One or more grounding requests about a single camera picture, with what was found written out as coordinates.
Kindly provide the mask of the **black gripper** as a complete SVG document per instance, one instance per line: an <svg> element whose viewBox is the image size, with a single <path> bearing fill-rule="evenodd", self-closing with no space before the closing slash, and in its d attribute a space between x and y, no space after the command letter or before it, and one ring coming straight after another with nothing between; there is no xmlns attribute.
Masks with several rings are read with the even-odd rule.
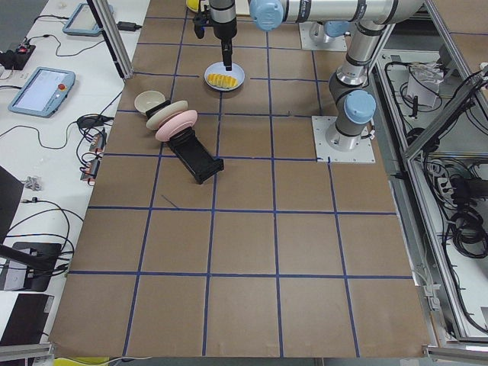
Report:
<svg viewBox="0 0 488 366"><path fill-rule="evenodd" d="M227 71L232 71L233 46L231 40L237 33L235 1L210 0L210 17L213 21L213 32L215 36L222 40L223 65Z"/></svg>

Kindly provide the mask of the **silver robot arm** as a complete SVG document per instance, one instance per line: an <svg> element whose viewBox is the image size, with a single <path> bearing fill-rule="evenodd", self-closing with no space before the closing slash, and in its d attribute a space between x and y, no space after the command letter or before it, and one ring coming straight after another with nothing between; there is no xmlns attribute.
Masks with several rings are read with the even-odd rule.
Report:
<svg viewBox="0 0 488 366"><path fill-rule="evenodd" d="M329 43L343 36L349 27L347 21L316 21L309 30L310 39L317 43Z"/></svg>
<svg viewBox="0 0 488 366"><path fill-rule="evenodd" d="M269 32L293 21L347 21L356 24L350 47L342 65L332 74L329 90L340 105L341 93L359 89L368 80L372 56L389 24L405 21L422 6L421 1L250 1L249 14L256 27ZM237 34L234 1L209 1L199 5L194 31L199 38L204 28L212 27L220 40L223 65L232 67L233 38Z"/></svg>

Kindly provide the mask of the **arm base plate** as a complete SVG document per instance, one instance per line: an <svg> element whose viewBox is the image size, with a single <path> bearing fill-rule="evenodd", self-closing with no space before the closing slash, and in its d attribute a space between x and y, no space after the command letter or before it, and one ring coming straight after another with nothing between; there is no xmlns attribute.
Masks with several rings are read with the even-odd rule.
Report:
<svg viewBox="0 0 488 366"><path fill-rule="evenodd" d="M358 136L345 136L336 129L336 116L312 116L318 162L373 164L376 162L367 127Z"/></svg>
<svg viewBox="0 0 488 366"><path fill-rule="evenodd" d="M303 50L345 52L347 21L305 22L300 24L300 42Z"/></svg>

